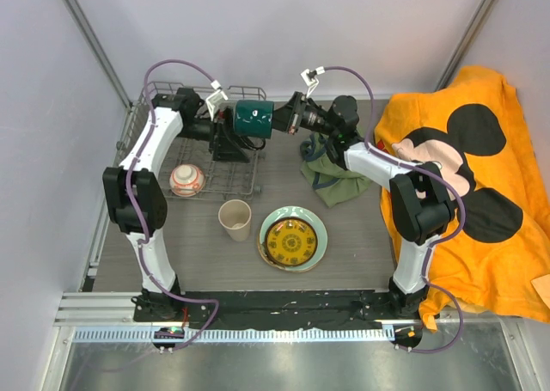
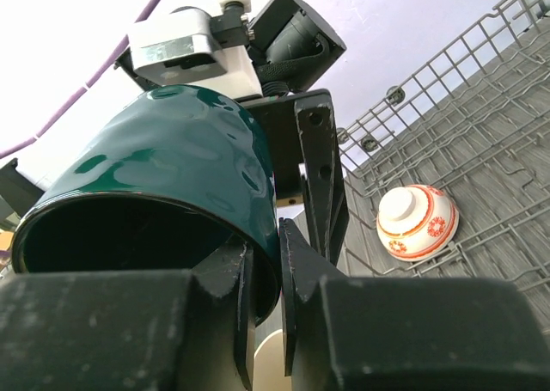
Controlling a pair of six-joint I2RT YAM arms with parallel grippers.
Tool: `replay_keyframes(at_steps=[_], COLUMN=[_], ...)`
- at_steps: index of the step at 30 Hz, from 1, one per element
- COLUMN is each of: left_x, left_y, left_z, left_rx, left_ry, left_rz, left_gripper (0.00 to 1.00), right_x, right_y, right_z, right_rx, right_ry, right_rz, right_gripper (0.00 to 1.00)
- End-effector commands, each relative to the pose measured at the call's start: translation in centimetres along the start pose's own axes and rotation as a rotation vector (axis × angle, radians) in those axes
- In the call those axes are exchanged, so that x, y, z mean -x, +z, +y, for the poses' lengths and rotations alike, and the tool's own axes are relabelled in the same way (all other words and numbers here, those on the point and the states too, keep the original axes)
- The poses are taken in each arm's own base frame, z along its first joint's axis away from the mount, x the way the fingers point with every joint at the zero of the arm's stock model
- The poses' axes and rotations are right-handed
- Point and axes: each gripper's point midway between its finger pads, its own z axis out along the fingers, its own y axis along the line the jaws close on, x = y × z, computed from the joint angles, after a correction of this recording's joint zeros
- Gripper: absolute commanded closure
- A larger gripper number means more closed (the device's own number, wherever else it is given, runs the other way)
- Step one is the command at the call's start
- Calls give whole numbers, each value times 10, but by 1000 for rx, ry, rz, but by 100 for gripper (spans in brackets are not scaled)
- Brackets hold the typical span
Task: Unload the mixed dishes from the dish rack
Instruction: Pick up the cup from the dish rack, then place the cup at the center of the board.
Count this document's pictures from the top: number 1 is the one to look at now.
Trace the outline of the dark green mug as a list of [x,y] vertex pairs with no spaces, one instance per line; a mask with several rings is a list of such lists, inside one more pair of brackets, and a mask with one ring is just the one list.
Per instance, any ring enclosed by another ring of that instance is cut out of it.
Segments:
[[274,103],[272,101],[239,100],[233,114],[233,132],[245,148],[261,150],[272,136]]

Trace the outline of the white orange patterned bowl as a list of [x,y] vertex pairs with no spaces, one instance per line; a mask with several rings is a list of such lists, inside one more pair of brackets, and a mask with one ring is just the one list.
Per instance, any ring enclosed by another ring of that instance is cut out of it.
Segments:
[[205,174],[196,165],[181,164],[172,171],[169,185],[174,195],[191,198],[202,191],[205,185]]

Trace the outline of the beige tumbler cup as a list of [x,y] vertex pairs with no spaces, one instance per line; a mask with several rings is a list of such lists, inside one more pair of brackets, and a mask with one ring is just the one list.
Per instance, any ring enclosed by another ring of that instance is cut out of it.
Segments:
[[251,232],[252,210],[248,203],[231,199],[218,210],[218,221],[234,241],[245,241]]

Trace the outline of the green flower plate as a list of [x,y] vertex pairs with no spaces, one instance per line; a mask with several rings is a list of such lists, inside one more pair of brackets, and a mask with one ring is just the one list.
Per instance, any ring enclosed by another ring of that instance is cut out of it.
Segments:
[[326,249],[327,251],[328,234],[324,223],[312,211],[299,206],[284,206],[270,213],[260,226],[257,236],[257,248],[259,245],[263,246],[266,232],[270,226],[278,220],[287,217],[297,217],[312,225],[318,238],[317,249]]

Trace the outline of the cream bird plate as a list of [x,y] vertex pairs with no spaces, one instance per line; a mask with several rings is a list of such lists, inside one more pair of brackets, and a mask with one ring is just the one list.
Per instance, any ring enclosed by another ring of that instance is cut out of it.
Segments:
[[308,272],[314,269],[324,258],[326,249],[320,249],[318,248],[313,257],[308,260],[306,263],[301,264],[299,266],[282,266],[280,264],[275,263],[273,260],[271,260],[266,253],[265,248],[262,245],[258,246],[258,251],[260,254],[260,257],[271,267],[279,269],[280,271],[284,272],[291,272],[291,273],[303,273]]

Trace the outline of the yellow patterned small plate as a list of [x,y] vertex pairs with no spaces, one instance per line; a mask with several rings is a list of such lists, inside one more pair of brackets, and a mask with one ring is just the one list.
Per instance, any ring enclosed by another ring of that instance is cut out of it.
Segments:
[[313,258],[318,238],[312,225],[287,217],[275,222],[266,232],[263,242],[266,257],[278,266],[297,267]]

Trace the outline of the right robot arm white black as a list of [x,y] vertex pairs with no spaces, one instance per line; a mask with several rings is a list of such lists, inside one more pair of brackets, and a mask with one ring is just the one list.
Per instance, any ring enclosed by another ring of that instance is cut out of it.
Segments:
[[433,162],[403,162],[366,142],[358,131],[358,104],[340,95],[323,109],[296,92],[272,112],[272,129],[288,134],[300,128],[323,135],[329,159],[361,174],[389,192],[392,220],[401,238],[399,258],[389,280],[388,307],[406,318],[429,291],[433,251],[455,216],[448,189]]

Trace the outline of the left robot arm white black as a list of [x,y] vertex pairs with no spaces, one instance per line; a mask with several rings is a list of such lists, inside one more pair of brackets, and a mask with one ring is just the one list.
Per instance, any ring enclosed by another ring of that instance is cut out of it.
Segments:
[[141,292],[132,299],[136,311],[156,313],[164,321],[176,320],[183,309],[163,236],[168,202],[158,181],[170,146],[178,137],[202,141],[216,162],[248,163],[249,153],[266,144],[235,134],[229,108],[214,117],[201,115],[200,109],[207,105],[191,88],[155,95],[130,152],[118,167],[102,174],[108,216],[131,243],[142,274]]

